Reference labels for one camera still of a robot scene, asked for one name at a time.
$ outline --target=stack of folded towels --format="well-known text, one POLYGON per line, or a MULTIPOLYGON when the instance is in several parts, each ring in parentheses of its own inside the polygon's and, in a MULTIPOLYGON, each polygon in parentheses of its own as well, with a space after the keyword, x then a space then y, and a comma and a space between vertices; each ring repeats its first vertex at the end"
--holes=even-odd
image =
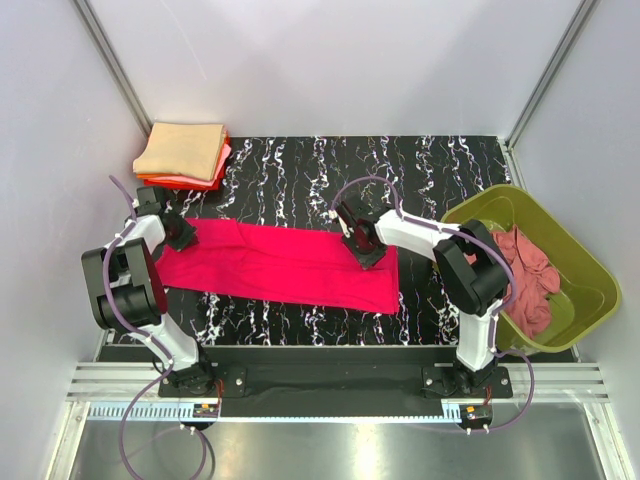
POLYGON ((145 185, 216 190, 231 153, 224 125, 156 123, 133 171, 145 185))

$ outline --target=yellow folded towel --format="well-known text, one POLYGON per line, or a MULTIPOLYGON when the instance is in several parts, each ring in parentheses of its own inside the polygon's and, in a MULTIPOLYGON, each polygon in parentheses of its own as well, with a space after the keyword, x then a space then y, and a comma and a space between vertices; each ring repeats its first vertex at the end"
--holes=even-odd
POLYGON ((156 123, 147 148, 133 161, 133 171, 173 173, 210 181, 215 175, 224 139, 224 125, 156 123))

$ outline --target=crumpled pink cloth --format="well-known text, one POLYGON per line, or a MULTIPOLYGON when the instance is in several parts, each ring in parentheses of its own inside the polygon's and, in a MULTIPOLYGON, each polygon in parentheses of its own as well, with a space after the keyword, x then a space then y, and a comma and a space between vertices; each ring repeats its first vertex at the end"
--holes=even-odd
MULTIPOLYGON (((529 338, 543 332, 551 323, 547 295, 560 291, 560 275, 549 258, 514 225, 510 232, 493 232, 493 239, 511 265, 516 279, 517 297, 506 312, 529 338)), ((511 286, 505 302, 511 297, 511 286)))
POLYGON ((166 248, 165 286, 285 303, 397 313, 398 254, 363 270, 338 233, 188 219, 198 244, 166 248))

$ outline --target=green basket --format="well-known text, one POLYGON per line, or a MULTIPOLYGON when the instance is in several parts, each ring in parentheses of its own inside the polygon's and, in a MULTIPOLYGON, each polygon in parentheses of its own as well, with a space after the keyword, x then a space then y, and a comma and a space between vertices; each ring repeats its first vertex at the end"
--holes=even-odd
POLYGON ((505 312, 498 322, 501 350, 527 354, 560 352, 579 342, 620 305, 613 276, 527 192, 496 185, 449 210, 443 222, 482 221, 490 231, 509 231, 514 224, 549 257, 560 273, 560 292, 550 295, 551 324, 535 339, 527 337, 505 312))

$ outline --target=black marble table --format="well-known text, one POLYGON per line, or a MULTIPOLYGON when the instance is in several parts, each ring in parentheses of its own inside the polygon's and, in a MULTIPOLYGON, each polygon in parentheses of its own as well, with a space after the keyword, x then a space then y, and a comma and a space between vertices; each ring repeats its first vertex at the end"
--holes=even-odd
MULTIPOLYGON (((432 219, 509 181, 495 137, 234 138, 232 151, 220 191, 179 193, 183 215, 339 231, 329 205, 346 182, 364 175, 391 180, 404 210, 432 219)), ((388 187, 354 188, 373 204, 389 203, 388 187)), ((455 344, 457 310, 427 260, 400 251, 399 274, 396 315, 177 289, 168 293, 169 313, 203 345, 455 344)))

